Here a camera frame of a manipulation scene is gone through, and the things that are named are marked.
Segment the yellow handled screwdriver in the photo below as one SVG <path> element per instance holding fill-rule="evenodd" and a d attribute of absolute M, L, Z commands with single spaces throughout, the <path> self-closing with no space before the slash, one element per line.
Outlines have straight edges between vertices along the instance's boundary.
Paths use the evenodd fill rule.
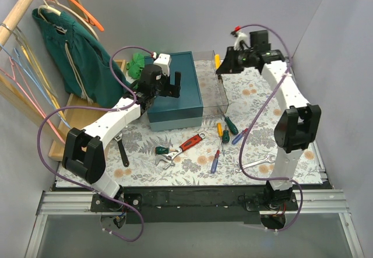
<path fill-rule="evenodd" d="M 219 88 L 221 88 L 222 86 L 221 76 L 217 74 L 217 70 L 220 67 L 220 65 L 221 65 L 220 55 L 215 54 L 214 55 L 214 71 L 215 71 L 215 77 L 217 80 L 217 85 Z"/>

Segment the teal storage box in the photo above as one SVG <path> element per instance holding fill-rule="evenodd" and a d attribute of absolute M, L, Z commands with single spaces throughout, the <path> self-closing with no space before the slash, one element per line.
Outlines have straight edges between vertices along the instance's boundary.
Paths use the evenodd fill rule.
<path fill-rule="evenodd" d="M 170 54 L 170 87 L 147 110 L 152 131 L 202 125 L 203 101 L 191 51 Z"/>

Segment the clear plastic container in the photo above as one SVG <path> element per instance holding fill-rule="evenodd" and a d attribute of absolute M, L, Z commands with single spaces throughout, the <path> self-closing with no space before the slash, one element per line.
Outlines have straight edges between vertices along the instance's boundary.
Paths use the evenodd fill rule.
<path fill-rule="evenodd" d="M 223 78 L 216 75 L 214 51 L 193 52 L 192 56 L 202 96 L 203 116 L 225 114 L 229 103 Z"/>

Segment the orange handled screwdriver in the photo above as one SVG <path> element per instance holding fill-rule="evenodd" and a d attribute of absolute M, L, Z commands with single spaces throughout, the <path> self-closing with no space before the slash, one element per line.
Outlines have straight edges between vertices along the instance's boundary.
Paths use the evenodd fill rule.
<path fill-rule="evenodd" d="M 221 151 L 223 151 L 223 128 L 220 122 L 217 123 L 217 133 L 220 138 L 220 148 L 221 148 Z"/>

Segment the stubby green screwdriver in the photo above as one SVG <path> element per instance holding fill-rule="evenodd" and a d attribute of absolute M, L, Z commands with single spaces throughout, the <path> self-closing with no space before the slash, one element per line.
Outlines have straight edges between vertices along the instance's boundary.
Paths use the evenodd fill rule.
<path fill-rule="evenodd" d="M 170 149 L 170 148 L 168 148 L 168 147 L 157 146 L 157 147 L 155 148 L 155 153 L 156 153 L 157 155 L 168 154 L 168 153 L 170 153 L 170 152 L 172 152 L 172 151 L 173 151 L 173 150 Z"/>

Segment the long green screwdriver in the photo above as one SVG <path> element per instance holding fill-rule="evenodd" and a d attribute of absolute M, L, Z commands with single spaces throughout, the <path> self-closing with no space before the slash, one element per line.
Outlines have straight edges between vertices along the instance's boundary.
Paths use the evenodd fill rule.
<path fill-rule="evenodd" d="M 222 114 L 222 116 L 223 116 L 224 121 L 226 122 L 226 124 L 228 126 L 229 131 L 233 135 L 238 135 L 238 129 L 237 129 L 236 125 L 233 123 L 233 121 L 228 116 L 225 116 L 224 114 Z"/>

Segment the red handled adjustable wrench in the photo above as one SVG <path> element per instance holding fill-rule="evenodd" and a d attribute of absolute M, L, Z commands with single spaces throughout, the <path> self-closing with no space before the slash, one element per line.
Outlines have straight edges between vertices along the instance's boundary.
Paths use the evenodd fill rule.
<path fill-rule="evenodd" d="M 174 166 L 175 165 L 174 159 L 176 156 L 180 155 L 181 153 L 195 146 L 196 144 L 201 142 L 205 137 L 206 137 L 206 133 L 200 132 L 197 135 L 194 135 L 193 137 L 185 141 L 175 151 L 172 151 L 168 154 L 157 155 L 156 160 L 155 160 L 155 166 L 158 166 L 158 164 L 161 161 L 165 162 L 165 166 L 163 167 L 163 169 L 168 169 L 169 167 Z"/>

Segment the blue red screwdriver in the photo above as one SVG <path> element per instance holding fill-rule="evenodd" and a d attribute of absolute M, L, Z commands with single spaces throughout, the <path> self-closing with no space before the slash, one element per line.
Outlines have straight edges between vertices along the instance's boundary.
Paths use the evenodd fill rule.
<path fill-rule="evenodd" d="M 214 155 L 214 159 L 213 159 L 213 162 L 212 162 L 212 166 L 211 166 L 211 169 L 210 169 L 210 173 L 211 174 L 214 174 L 217 170 L 217 165 L 218 165 L 218 162 L 219 162 L 219 157 L 220 157 L 220 150 L 217 150 L 215 155 Z"/>

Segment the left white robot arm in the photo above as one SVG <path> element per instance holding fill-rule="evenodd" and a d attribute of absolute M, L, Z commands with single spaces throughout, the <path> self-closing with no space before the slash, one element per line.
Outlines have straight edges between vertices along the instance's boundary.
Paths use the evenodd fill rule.
<path fill-rule="evenodd" d="M 170 75 L 163 72 L 160 64 L 146 65 L 140 79 L 110 112 L 82 130 L 72 128 L 66 137 L 62 166 L 82 178 L 92 189 L 105 195 L 104 204 L 111 211 L 123 207 L 124 197 L 118 193 L 120 185 L 106 171 L 104 150 L 109 142 L 132 121 L 138 119 L 154 103 L 156 97 L 180 96 L 181 72 L 174 73 L 174 84 Z"/>

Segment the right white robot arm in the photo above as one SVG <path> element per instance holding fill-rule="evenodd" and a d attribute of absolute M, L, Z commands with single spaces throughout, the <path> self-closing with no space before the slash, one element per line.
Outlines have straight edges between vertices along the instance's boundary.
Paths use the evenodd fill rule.
<path fill-rule="evenodd" d="M 264 204 L 277 210 L 292 193 L 292 179 L 298 160 L 315 140 L 321 118 L 321 108 L 312 105 L 301 94 L 291 77 L 290 62 L 280 50 L 271 49 L 268 31 L 245 34 L 239 27 L 232 31 L 233 46 L 227 48 L 216 74 L 241 73 L 255 68 L 268 82 L 282 115 L 274 129 L 277 156 L 274 170 L 266 181 Z"/>

